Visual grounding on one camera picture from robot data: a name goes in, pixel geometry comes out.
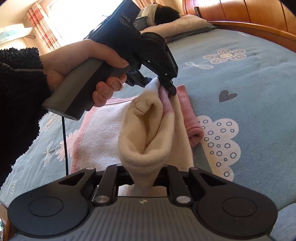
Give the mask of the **person left hand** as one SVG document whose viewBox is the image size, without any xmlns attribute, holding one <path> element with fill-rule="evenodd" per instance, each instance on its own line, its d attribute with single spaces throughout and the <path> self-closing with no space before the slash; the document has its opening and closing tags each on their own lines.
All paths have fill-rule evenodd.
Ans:
<svg viewBox="0 0 296 241">
<path fill-rule="evenodd" d="M 89 58 L 103 60 L 115 68 L 125 68 L 128 62 L 106 45 L 86 39 L 56 49 L 41 55 L 43 73 L 47 76 L 47 83 L 53 92 L 64 78 L 77 66 Z M 92 99 L 96 107 L 102 107 L 111 99 L 114 92 L 121 91 L 127 79 L 126 74 L 120 77 L 109 77 L 105 82 L 97 83 Z"/>
</svg>

